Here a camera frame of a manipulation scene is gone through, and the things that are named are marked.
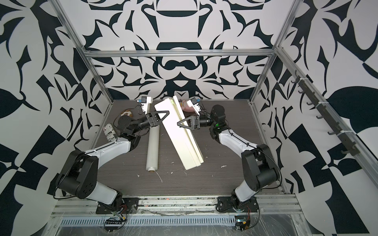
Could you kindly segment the cream dispenser lid with label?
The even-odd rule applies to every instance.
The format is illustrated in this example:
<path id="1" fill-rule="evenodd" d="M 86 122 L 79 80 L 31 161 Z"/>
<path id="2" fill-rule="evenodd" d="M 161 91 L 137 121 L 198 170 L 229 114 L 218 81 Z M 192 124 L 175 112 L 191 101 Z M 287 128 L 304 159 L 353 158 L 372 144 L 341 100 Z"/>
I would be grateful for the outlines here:
<path id="1" fill-rule="evenodd" d="M 181 120 L 185 119 L 184 112 L 181 108 L 181 105 L 180 105 L 180 102 L 179 102 L 177 96 L 173 96 L 173 100 L 175 102 L 177 112 L 178 112 L 178 116 L 179 116 L 178 121 L 181 121 Z M 202 153 L 201 153 L 201 151 L 198 147 L 198 144 L 195 141 L 195 138 L 193 136 L 192 131 L 188 128 L 183 128 L 183 127 L 179 127 L 179 129 L 182 130 L 182 131 L 185 131 L 188 139 L 190 140 L 190 151 L 193 150 L 193 152 L 191 152 L 191 156 L 192 156 L 192 159 L 195 163 L 195 166 L 196 167 L 200 166 L 204 162 L 204 160 L 203 160 Z"/>

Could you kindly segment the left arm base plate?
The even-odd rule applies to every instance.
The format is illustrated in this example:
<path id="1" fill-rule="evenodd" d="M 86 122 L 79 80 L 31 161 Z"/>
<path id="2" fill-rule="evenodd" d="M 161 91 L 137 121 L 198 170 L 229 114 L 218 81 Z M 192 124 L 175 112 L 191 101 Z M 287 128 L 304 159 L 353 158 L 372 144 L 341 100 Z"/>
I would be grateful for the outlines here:
<path id="1" fill-rule="evenodd" d="M 118 197 L 110 205 L 98 202 L 95 213 L 98 215 L 112 214 L 113 212 L 118 212 L 120 214 L 134 214 L 138 210 L 139 200 L 140 199 L 136 197 Z"/>

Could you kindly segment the plastic wrap roll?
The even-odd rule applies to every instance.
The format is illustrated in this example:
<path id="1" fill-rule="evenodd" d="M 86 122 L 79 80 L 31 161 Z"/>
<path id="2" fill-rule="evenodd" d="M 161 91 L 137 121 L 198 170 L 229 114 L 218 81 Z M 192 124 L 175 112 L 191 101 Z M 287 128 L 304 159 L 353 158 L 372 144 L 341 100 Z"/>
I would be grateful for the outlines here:
<path id="1" fill-rule="evenodd" d="M 158 169 L 160 126 L 152 127 L 149 132 L 146 170 L 155 172 Z"/>

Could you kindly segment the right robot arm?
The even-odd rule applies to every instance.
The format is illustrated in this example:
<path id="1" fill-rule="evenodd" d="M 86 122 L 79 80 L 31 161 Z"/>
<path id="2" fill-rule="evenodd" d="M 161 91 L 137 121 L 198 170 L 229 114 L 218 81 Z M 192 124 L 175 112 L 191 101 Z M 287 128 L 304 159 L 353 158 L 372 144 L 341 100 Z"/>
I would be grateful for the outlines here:
<path id="1" fill-rule="evenodd" d="M 221 202 L 218 203 L 219 212 L 231 209 L 243 211 L 253 202 L 258 192 L 274 182 L 282 182 L 281 170 L 270 148 L 265 144 L 251 143 L 237 135 L 226 121 L 223 106 L 214 105 L 210 113 L 186 117 L 177 122 L 177 125 L 190 130 L 209 127 L 211 138 L 238 154 L 242 160 L 244 180 L 232 191 L 231 206 L 224 207 L 221 206 Z"/>

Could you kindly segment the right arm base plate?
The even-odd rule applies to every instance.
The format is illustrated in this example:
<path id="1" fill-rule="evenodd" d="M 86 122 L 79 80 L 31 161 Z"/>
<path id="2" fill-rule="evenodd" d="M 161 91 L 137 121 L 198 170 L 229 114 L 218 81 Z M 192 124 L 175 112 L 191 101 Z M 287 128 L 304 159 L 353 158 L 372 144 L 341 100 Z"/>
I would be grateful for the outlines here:
<path id="1" fill-rule="evenodd" d="M 252 197 L 244 202 L 240 202 L 236 196 L 218 197 L 216 211 L 220 213 L 258 212 L 259 205 L 255 197 Z"/>

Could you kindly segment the cream dispenser base tray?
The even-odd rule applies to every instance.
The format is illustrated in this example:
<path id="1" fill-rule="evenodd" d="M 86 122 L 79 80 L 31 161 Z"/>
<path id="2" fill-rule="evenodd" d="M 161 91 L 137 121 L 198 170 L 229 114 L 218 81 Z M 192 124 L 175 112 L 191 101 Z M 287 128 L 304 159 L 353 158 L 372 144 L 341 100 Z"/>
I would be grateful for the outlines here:
<path id="1" fill-rule="evenodd" d="M 192 159 L 190 151 L 190 140 L 185 131 L 179 129 L 177 122 L 179 120 L 177 108 L 173 98 L 166 98 L 165 100 L 155 105 L 156 111 L 169 111 L 169 116 L 162 122 L 169 138 L 171 139 L 177 154 L 186 170 L 195 168 L 195 163 Z"/>

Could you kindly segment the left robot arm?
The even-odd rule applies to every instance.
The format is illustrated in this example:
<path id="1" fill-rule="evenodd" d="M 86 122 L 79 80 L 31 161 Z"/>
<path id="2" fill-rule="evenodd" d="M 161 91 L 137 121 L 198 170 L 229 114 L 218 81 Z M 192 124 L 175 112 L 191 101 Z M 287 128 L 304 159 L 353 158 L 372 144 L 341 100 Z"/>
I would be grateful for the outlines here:
<path id="1" fill-rule="evenodd" d="M 98 169 L 114 158 L 134 150 L 139 144 L 139 132 L 162 124 L 169 111 L 153 111 L 135 120 L 129 116 L 118 119 L 120 136 L 98 148 L 72 151 L 56 180 L 60 189 L 79 199 L 98 202 L 111 211 L 119 211 L 122 193 L 97 181 Z"/>

